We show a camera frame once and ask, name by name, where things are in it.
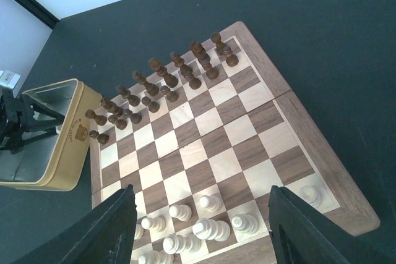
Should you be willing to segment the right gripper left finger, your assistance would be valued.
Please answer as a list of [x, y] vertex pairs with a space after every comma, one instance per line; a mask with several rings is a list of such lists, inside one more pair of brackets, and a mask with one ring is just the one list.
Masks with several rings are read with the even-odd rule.
[[130, 263], [136, 226], [134, 188], [128, 185], [15, 263]]

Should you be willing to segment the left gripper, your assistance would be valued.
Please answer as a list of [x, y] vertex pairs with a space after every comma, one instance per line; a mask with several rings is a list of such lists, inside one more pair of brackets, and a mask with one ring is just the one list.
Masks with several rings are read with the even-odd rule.
[[[37, 120], [35, 112], [49, 116], [50, 120]], [[32, 97], [21, 94], [14, 98], [12, 90], [1, 88], [1, 150], [16, 154], [23, 147], [35, 142], [44, 141], [57, 135], [56, 126], [64, 122], [64, 116]], [[50, 128], [43, 130], [40, 135], [22, 139], [25, 121], [27, 128]]]

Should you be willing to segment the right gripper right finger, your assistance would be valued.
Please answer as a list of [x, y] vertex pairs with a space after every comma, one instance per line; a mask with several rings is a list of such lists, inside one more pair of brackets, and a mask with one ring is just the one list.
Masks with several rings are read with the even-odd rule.
[[352, 236], [286, 187], [271, 188], [269, 222], [278, 263], [358, 263]]

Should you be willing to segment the white piece corner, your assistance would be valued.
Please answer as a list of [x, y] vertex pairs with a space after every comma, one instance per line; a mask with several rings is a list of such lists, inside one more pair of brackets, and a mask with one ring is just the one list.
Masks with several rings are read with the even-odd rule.
[[310, 204], [314, 208], [321, 204], [320, 193], [313, 186], [303, 186], [300, 188], [299, 195], [306, 203]]

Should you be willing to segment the white pawn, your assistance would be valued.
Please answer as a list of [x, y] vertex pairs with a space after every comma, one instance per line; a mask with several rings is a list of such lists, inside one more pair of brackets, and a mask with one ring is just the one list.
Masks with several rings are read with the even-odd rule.
[[180, 221], [189, 221], [192, 216], [192, 210], [188, 205], [172, 205], [169, 208], [169, 215]]
[[199, 205], [206, 211], [215, 213], [219, 212], [222, 209], [223, 202], [216, 195], [203, 195], [199, 199]]

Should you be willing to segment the tall white piece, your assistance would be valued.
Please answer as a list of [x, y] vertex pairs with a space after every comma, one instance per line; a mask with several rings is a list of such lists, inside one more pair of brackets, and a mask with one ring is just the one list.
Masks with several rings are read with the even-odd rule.
[[221, 220], [202, 218], [199, 219], [192, 227], [193, 234], [201, 240], [209, 241], [226, 241], [230, 234], [230, 226]]

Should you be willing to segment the white bishop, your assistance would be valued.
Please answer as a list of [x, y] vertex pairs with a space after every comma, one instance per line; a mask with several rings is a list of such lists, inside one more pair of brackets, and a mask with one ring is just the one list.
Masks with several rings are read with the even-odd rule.
[[259, 232], [259, 222], [253, 215], [235, 215], [231, 219], [231, 225], [235, 231], [243, 234], [254, 235]]

